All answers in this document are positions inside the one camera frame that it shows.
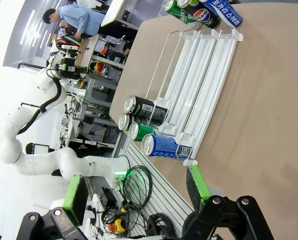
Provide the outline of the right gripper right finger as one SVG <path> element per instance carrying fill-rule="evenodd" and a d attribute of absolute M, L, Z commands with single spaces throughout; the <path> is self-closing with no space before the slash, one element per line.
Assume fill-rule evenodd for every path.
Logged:
<path fill-rule="evenodd" d="M 186 187 L 194 211 L 183 224 L 182 239 L 210 240 L 217 228 L 228 229 L 236 240 L 274 238 L 254 197 L 244 195 L 233 201 L 211 194 L 197 165 L 187 167 Z"/>

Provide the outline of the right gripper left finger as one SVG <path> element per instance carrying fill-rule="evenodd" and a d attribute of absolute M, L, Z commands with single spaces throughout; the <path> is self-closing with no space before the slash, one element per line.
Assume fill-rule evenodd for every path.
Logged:
<path fill-rule="evenodd" d="M 22 219 L 18 240 L 86 240 L 79 228 L 83 224 L 88 199 L 85 179 L 75 175 L 69 185 L 62 206 L 50 209 L 41 216 L 37 212 L 28 212 Z"/>

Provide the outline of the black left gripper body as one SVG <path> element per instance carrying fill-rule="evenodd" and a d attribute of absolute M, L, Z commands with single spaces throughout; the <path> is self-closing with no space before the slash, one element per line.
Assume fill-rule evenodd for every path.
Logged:
<path fill-rule="evenodd" d="M 75 59 L 74 58 L 68 58 L 65 57 L 62 59 L 62 70 L 66 73 L 75 74 L 76 73 L 76 67 L 75 67 Z"/>

